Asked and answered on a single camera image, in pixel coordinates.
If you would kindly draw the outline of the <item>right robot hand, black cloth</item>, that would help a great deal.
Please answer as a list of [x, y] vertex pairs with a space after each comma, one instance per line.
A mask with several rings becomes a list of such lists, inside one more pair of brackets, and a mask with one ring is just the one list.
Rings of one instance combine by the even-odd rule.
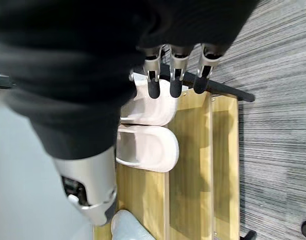
[[53, 158], [67, 198], [96, 226], [117, 201], [120, 111], [146, 70], [157, 97], [160, 47], [171, 49], [170, 92], [178, 97], [187, 58], [202, 45], [194, 81], [206, 90], [256, 0], [0, 0], [0, 74], [15, 87], [6, 103], [27, 117]]

